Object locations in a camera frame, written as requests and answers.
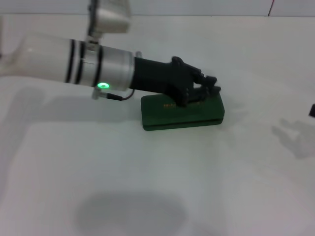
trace silver cylinder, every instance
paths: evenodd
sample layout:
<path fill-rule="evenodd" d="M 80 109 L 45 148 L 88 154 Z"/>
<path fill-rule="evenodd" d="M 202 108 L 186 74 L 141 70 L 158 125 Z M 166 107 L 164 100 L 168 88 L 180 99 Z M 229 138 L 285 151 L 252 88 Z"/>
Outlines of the silver cylinder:
<path fill-rule="evenodd" d="M 80 84 L 91 86 L 97 71 L 97 52 L 86 50 L 83 59 L 82 79 Z"/>
<path fill-rule="evenodd" d="M 102 47 L 99 83 L 107 83 L 112 90 L 125 91 L 130 87 L 134 74 L 134 56 L 131 52 Z"/>

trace cable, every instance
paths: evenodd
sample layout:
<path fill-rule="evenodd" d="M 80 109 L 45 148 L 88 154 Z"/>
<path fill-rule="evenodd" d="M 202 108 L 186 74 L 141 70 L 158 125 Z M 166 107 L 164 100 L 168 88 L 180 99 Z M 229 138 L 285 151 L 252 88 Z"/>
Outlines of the cable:
<path fill-rule="evenodd" d="M 272 8 L 273 8 L 273 6 L 274 6 L 274 3 L 275 3 L 275 0 L 272 0 L 272 3 L 271 3 L 271 7 L 270 7 L 270 10 L 269 10 L 268 16 L 270 16 L 270 14 L 271 14 L 271 10 L 272 10 Z"/>
<path fill-rule="evenodd" d="M 0 15 L 0 58 L 2 57 L 2 30 L 3 30 L 3 16 Z"/>
<path fill-rule="evenodd" d="M 118 95 L 114 95 L 114 94 L 108 93 L 106 95 L 106 98 L 107 99 L 111 99 L 111 100 L 116 100 L 116 101 L 126 101 L 126 100 L 130 99 L 133 95 L 134 95 L 134 89 L 132 90 L 131 94 L 128 97 L 121 97 L 121 96 L 118 96 Z"/>
<path fill-rule="evenodd" d="M 133 89 L 132 92 L 131 92 L 131 94 L 130 94 L 128 97 L 123 98 L 123 101 L 126 101 L 126 100 L 132 98 L 132 96 L 134 95 L 134 91 L 135 91 L 135 90 Z"/>

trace black cable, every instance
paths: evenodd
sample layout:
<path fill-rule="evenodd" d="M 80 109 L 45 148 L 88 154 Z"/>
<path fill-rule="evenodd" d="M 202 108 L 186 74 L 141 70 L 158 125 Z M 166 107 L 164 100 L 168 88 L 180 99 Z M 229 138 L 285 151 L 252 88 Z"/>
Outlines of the black cable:
<path fill-rule="evenodd" d="M 133 95 L 134 95 L 134 89 L 132 90 L 131 94 L 128 97 L 121 97 L 118 95 L 108 93 L 106 98 L 111 99 L 111 100 L 116 100 L 116 101 L 126 101 L 126 100 L 130 99 Z"/>
<path fill-rule="evenodd" d="M 272 0 L 272 3 L 271 3 L 271 7 L 269 9 L 269 13 L 268 13 L 268 16 L 270 16 L 270 13 L 272 11 L 272 8 L 274 7 L 274 3 L 275 3 L 275 0 Z"/>
<path fill-rule="evenodd" d="M 132 98 L 132 96 L 134 95 L 134 91 L 135 91 L 135 90 L 133 89 L 132 92 L 131 92 L 131 94 L 130 94 L 128 97 L 123 98 L 122 101 L 126 101 L 126 100 Z"/>

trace green led light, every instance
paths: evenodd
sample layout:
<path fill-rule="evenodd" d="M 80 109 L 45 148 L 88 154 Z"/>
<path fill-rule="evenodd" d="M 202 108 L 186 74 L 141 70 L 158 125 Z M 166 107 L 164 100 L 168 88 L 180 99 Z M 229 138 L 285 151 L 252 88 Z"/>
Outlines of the green led light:
<path fill-rule="evenodd" d="M 99 83 L 97 86 L 101 89 L 109 89 L 110 88 L 110 85 L 107 83 Z"/>

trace black object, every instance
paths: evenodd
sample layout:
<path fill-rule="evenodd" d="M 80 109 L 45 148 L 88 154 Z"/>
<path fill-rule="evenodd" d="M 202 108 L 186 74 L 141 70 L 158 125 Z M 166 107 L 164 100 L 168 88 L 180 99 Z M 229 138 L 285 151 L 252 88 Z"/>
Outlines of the black object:
<path fill-rule="evenodd" d="M 97 61 L 97 71 L 96 71 L 96 75 L 94 77 L 94 82 L 93 82 L 93 87 L 96 87 L 98 82 L 99 82 L 99 77 L 102 73 L 102 60 L 103 60 L 103 47 L 99 47 L 98 50 L 98 61 Z"/>
<path fill-rule="evenodd" d="M 78 71 L 76 74 L 75 78 L 75 84 L 78 85 L 80 84 L 81 77 L 82 77 L 82 72 L 83 72 L 83 61 L 85 57 L 85 42 L 80 41 L 80 60 L 79 60 L 79 66 L 78 66 Z"/>
<path fill-rule="evenodd" d="M 192 102 L 216 97 L 221 88 L 215 86 L 217 79 L 204 76 L 200 69 L 173 57 L 170 63 L 135 58 L 135 69 L 130 88 L 163 93 L 171 97 L 177 106 L 186 107 Z M 201 87 L 194 88 L 194 83 Z"/>
<path fill-rule="evenodd" d="M 96 11 L 97 11 L 98 7 L 99 7 L 98 0 L 91 0 L 91 4 L 88 7 L 88 11 L 90 12 L 90 24 L 89 24 L 89 29 L 88 29 L 88 35 L 90 37 L 93 37 L 92 34 L 95 31 Z"/>
<path fill-rule="evenodd" d="M 310 116 L 315 118 L 315 104 L 312 106 Z"/>

